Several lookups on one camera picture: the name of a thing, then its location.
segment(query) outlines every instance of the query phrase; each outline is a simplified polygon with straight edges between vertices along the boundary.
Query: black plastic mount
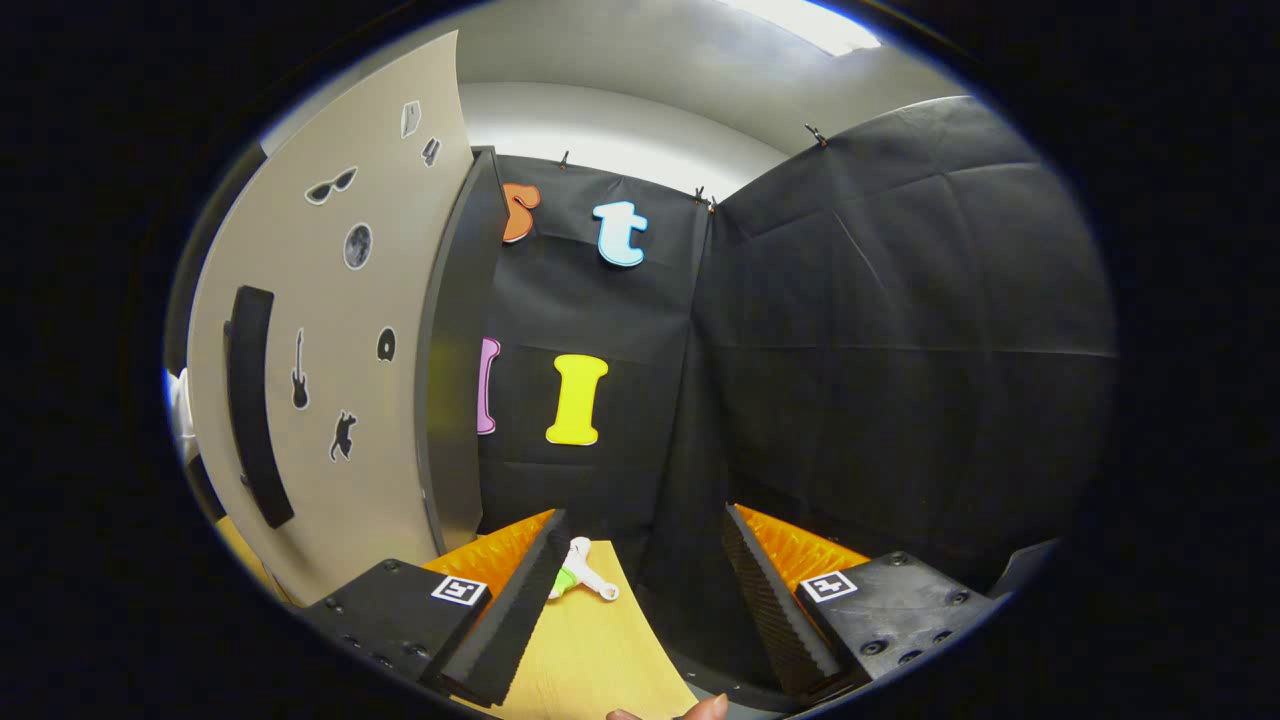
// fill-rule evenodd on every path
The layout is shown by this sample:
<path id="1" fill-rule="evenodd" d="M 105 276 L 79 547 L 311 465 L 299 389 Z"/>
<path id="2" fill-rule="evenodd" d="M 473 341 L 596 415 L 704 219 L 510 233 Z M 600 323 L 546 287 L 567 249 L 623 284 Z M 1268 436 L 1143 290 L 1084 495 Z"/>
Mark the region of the black plastic mount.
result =
<path id="1" fill-rule="evenodd" d="M 507 225 L 494 154 L 476 147 L 472 156 L 431 266 L 413 380 L 419 478 L 442 553 L 475 539 L 480 524 L 476 364 Z"/>
<path id="2" fill-rule="evenodd" d="M 726 507 L 721 530 L 739 589 L 782 691 L 792 697 L 813 697 L 838 680 L 844 675 L 841 662 L 804 616 L 736 507 Z"/>
<path id="3" fill-rule="evenodd" d="M 945 646 L 995 605 L 905 552 L 804 580 L 796 598 L 872 680 Z"/>
<path id="4" fill-rule="evenodd" d="M 236 291 L 227 340 L 227 404 L 243 483 L 269 528 L 293 518 L 266 421 L 266 334 L 275 295 L 256 287 Z"/>
<path id="5" fill-rule="evenodd" d="M 428 684 L 490 598 L 483 583 L 389 559 L 300 615 L 367 662 Z"/>
<path id="6" fill-rule="evenodd" d="M 440 689 L 483 707 L 502 705 L 564 564 L 571 539 L 567 512 L 543 525 L 493 607 L 462 641 L 440 674 Z"/>

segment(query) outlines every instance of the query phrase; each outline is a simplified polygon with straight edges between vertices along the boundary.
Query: wooden table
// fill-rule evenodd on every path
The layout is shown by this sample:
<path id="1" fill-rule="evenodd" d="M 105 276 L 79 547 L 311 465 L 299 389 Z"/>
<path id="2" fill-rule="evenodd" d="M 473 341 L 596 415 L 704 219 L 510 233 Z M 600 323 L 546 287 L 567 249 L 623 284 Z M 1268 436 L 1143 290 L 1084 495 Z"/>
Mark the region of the wooden table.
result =
<path id="1" fill-rule="evenodd" d="M 616 708 L 644 720 L 680 717 L 698 700 L 654 637 L 613 543 L 591 541 L 588 564 L 618 585 L 613 602 L 579 585 L 547 602 L 506 702 L 483 712 L 502 719 L 604 720 Z"/>

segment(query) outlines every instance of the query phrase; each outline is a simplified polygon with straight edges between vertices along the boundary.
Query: white wall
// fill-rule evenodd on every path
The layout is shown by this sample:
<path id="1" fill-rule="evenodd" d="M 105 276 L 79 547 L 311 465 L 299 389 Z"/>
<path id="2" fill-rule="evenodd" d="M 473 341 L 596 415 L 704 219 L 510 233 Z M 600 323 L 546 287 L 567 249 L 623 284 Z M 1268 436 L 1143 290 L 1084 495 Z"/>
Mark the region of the white wall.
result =
<path id="1" fill-rule="evenodd" d="M 723 200 L 787 159 L 735 129 L 603 90 L 526 82 L 460 85 L 471 145 L 609 170 Z"/>

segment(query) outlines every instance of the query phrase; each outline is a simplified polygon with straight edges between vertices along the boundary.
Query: white ceiling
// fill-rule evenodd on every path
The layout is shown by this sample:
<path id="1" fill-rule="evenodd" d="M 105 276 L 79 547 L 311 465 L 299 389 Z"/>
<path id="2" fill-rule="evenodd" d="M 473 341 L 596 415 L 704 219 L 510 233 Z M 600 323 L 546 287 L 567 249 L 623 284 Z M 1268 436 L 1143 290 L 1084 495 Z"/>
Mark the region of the white ceiling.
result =
<path id="1" fill-rule="evenodd" d="M 787 155 L 813 143 L 804 123 L 835 135 L 911 102 L 966 94 L 897 49 L 832 58 L 716 0 L 494 0 L 370 55 L 356 79 L 452 29 L 460 31 L 460 83 L 543 82 L 632 95 Z"/>

